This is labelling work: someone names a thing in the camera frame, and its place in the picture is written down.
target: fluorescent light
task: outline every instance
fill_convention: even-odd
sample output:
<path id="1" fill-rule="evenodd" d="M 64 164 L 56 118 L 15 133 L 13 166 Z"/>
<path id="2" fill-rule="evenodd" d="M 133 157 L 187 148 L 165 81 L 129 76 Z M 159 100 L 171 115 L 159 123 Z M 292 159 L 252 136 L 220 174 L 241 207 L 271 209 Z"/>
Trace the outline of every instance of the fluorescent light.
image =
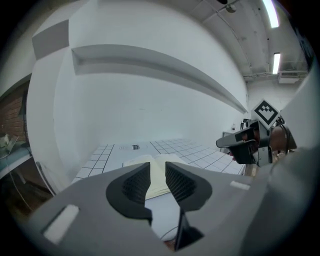
<path id="1" fill-rule="evenodd" d="M 273 61 L 273 72 L 272 74 L 278 74 L 279 64 L 280 64 L 280 53 L 275 53 Z"/>
<path id="2" fill-rule="evenodd" d="M 277 17 L 274 4 L 272 3 L 271 0 L 262 0 L 262 1 L 264 3 L 266 11 L 268 12 L 271 28 L 279 27 L 278 17 Z"/>

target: brick wall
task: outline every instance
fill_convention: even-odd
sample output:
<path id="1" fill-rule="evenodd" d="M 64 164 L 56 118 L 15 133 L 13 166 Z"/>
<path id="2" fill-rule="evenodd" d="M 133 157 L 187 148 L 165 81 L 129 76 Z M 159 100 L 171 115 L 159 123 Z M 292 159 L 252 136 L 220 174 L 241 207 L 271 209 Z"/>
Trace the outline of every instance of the brick wall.
<path id="1" fill-rule="evenodd" d="M 28 88 L 29 82 L 26 82 L 0 101 L 0 134 L 19 136 L 19 141 L 26 141 L 24 120 L 18 114 L 22 105 L 24 91 Z"/>

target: ceiling light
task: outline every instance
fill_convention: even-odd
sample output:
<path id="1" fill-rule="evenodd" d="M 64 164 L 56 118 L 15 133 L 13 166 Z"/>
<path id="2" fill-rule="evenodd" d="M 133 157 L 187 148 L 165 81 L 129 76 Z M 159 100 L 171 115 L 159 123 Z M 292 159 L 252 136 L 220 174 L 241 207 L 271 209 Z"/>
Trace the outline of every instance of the ceiling light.
<path id="1" fill-rule="evenodd" d="M 275 53 L 273 61 L 273 72 L 272 74 L 278 74 L 279 64 L 280 64 L 280 53 Z"/>
<path id="2" fill-rule="evenodd" d="M 271 0 L 262 0 L 266 11 L 268 12 L 269 20 L 271 23 L 271 28 L 279 27 L 278 17 L 276 13 L 276 9 Z"/>

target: open book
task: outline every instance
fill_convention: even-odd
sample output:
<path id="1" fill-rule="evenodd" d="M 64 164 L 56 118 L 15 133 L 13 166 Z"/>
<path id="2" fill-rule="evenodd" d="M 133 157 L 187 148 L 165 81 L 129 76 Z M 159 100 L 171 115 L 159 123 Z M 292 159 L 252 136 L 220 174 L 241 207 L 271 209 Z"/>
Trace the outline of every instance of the open book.
<path id="1" fill-rule="evenodd" d="M 149 155 L 141 155 L 135 159 L 123 163 L 123 167 L 132 166 L 143 163 L 150 163 L 150 179 L 151 184 L 146 192 L 145 200 L 161 196 L 169 193 L 170 190 L 166 184 L 166 162 L 176 162 L 187 164 L 175 154 L 159 154 L 154 158 Z"/>

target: ceiling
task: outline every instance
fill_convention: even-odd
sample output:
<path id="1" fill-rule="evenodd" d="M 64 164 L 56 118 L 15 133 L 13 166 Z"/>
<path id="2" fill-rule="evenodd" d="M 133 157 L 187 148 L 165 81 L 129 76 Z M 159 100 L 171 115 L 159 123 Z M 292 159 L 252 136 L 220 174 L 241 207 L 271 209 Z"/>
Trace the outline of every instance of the ceiling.
<path id="1" fill-rule="evenodd" d="M 276 6 L 279 27 L 271 28 L 262 0 L 228 0 L 234 13 L 217 0 L 165 0 L 207 27 L 230 53 L 249 82 L 271 76 L 274 53 L 281 53 L 279 71 L 302 71 L 307 63 L 286 14 Z"/>

